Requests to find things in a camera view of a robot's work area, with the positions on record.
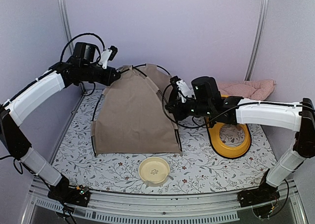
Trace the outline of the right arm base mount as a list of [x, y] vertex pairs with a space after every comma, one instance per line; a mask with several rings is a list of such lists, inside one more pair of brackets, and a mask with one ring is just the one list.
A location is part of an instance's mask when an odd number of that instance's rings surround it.
[[268, 189], [242, 190], [237, 193], [241, 207], [252, 207], [253, 214], [260, 219], [268, 219], [273, 214], [280, 194], [277, 190]]

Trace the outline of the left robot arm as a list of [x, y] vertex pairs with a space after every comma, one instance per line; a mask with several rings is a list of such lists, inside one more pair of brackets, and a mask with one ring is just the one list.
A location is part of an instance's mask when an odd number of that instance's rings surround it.
[[49, 98], [71, 85], [89, 82], [110, 86], [118, 80], [120, 73], [108, 66], [118, 48], [104, 47], [98, 59], [95, 59], [97, 50], [94, 44], [77, 42], [67, 61], [59, 59], [0, 106], [0, 140], [9, 155], [34, 176], [41, 178], [62, 201], [70, 201], [73, 197], [69, 180], [32, 146], [21, 126]]

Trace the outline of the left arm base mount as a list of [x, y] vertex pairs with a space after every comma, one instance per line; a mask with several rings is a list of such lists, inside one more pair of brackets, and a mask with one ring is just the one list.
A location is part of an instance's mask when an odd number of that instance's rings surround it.
[[87, 207], [91, 198], [90, 191], [72, 188], [68, 185], [51, 186], [48, 192], [48, 198], [60, 201], [63, 204], [73, 204], [81, 207]]

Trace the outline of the yellow double bowl holder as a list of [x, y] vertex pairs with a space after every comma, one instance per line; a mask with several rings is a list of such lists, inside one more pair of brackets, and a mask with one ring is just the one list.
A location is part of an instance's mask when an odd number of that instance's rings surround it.
[[244, 156], [252, 144], [248, 125], [216, 123], [207, 133], [213, 150], [226, 159]]

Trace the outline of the pink checkered cushion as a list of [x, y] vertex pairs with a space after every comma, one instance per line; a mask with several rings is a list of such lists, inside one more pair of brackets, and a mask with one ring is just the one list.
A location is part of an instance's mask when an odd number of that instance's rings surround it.
[[217, 83], [222, 95], [242, 96], [252, 100], [265, 100], [275, 89], [276, 81], [272, 79], [258, 81], [237, 81]]

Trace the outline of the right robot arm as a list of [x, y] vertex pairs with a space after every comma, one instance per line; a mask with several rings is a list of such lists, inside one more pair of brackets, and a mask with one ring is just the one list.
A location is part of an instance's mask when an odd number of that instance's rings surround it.
[[306, 159], [315, 156], [315, 109], [309, 98], [301, 102], [270, 102], [241, 96], [221, 96], [213, 77], [202, 76], [191, 82], [190, 89], [177, 76], [170, 79], [172, 88], [168, 103], [163, 102], [165, 115], [179, 125], [188, 116], [205, 117], [204, 127], [217, 123], [258, 124], [294, 131], [295, 139], [279, 162], [265, 172], [254, 192], [258, 202], [265, 202], [274, 190]]

